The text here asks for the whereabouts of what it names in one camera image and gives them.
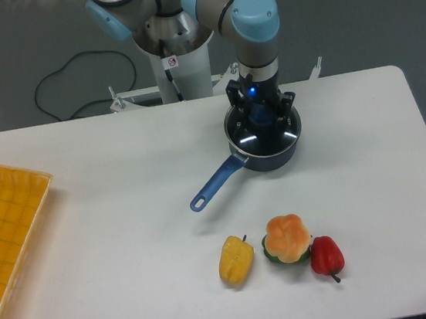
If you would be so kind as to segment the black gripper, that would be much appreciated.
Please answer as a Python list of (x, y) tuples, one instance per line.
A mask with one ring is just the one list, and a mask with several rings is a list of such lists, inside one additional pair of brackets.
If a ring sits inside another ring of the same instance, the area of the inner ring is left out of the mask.
[(276, 106), (277, 120), (289, 117), (295, 94), (292, 91), (279, 91), (278, 82), (278, 73), (265, 81), (256, 81), (254, 77), (247, 79), (242, 76), (239, 78), (239, 82), (230, 80), (225, 92), (231, 105), (231, 115), (239, 118), (240, 121), (248, 120), (250, 111), (248, 102), (252, 102), (270, 107)]

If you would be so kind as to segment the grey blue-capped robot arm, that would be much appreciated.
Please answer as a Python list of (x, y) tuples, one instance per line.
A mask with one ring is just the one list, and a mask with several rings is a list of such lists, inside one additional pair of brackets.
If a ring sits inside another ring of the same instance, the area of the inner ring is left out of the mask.
[(124, 40), (151, 19), (187, 16), (198, 27), (219, 32), (235, 43), (239, 83), (244, 99), (235, 100), (247, 114), (261, 110), (286, 117), (292, 101), (278, 89), (276, 0), (88, 0), (86, 11), (114, 39)]

